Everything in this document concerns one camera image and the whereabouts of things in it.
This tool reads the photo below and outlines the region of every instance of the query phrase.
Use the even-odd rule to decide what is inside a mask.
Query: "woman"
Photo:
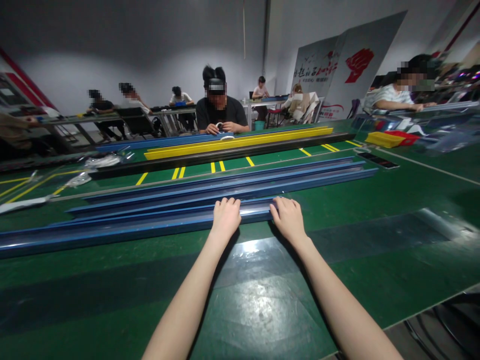
[[[258,78],[258,86],[253,90],[253,95],[251,98],[253,100],[263,99],[270,97],[269,91],[265,87],[265,78],[260,76]],[[258,121],[265,121],[267,119],[267,114],[269,113],[266,106],[255,106],[255,110],[258,113],[256,118]]]

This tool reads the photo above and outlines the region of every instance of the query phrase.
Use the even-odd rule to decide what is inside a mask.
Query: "hand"
[[[221,128],[226,133],[237,133],[238,129],[239,129],[239,125],[237,123],[232,122],[232,121],[227,121],[227,122],[223,123]]]
[[[424,105],[423,104],[412,104],[412,105],[410,105],[409,109],[418,113],[418,112],[421,112],[424,109]]]
[[[227,246],[230,238],[240,225],[240,200],[233,197],[227,200],[224,197],[221,202],[215,203],[213,209],[213,226],[210,230],[210,236],[214,241],[220,241],[222,245]]]
[[[281,234],[294,246],[297,247],[307,241],[309,237],[305,233],[304,218],[300,204],[295,200],[285,197],[276,197],[273,199],[278,210],[270,204],[270,212]]]
[[[220,130],[219,130],[219,128],[217,127],[217,125],[215,125],[215,124],[208,124],[208,126],[207,126],[206,129],[205,129],[205,132],[206,132],[207,134],[217,135],[217,134],[220,132]]]

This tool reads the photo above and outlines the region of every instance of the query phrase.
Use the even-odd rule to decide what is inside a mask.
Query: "white line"
[[[381,149],[381,148],[377,148],[377,149],[375,149],[375,150],[378,150],[378,151],[380,151],[380,152],[382,152],[382,153],[386,153],[386,154],[389,154],[389,155],[393,155],[393,156],[395,156],[395,157],[397,157],[397,158],[400,158],[400,159],[403,159],[403,160],[407,160],[407,161],[409,161],[409,162],[411,162],[411,163],[418,164],[418,165],[421,165],[421,166],[423,166],[423,167],[426,167],[426,168],[429,168],[429,169],[432,169],[432,170],[436,170],[436,171],[438,171],[438,172],[440,172],[440,173],[444,173],[444,174],[453,176],[454,178],[461,179],[461,180],[464,180],[464,181],[466,181],[466,182],[469,182],[469,183],[472,183],[472,184],[475,184],[475,185],[480,186],[480,182],[476,182],[476,181],[470,180],[469,178],[452,174],[451,172],[448,172],[448,171],[445,171],[445,170],[442,170],[442,169],[439,169],[439,168],[436,168],[436,167],[433,167],[433,166],[424,164],[424,163],[422,163],[422,162],[418,162],[418,161],[415,161],[415,160],[411,160],[411,159],[409,159],[409,158],[407,158],[407,157],[404,157],[404,156],[401,156],[401,155],[397,155],[397,154],[395,154],[395,153],[393,153],[393,152],[389,152],[389,151],[383,150],[383,149]]]

